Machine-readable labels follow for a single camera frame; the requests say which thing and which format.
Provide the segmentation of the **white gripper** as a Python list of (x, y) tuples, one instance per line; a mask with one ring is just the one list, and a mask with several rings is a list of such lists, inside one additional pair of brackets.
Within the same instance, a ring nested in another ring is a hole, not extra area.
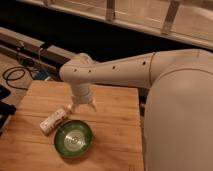
[(92, 90), (88, 83), (84, 84), (72, 84), (72, 99), (75, 104), (69, 104), (67, 108), (74, 112), (77, 108), (77, 104), (88, 104), (95, 112), (97, 112), (96, 105), (93, 101)]

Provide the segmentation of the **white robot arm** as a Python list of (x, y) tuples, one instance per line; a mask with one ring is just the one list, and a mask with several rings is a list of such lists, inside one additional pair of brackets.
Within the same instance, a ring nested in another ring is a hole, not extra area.
[(74, 105), (92, 101), (91, 84), (146, 88), (145, 171), (213, 171), (213, 53), (170, 50), (103, 63), (80, 53), (60, 78)]

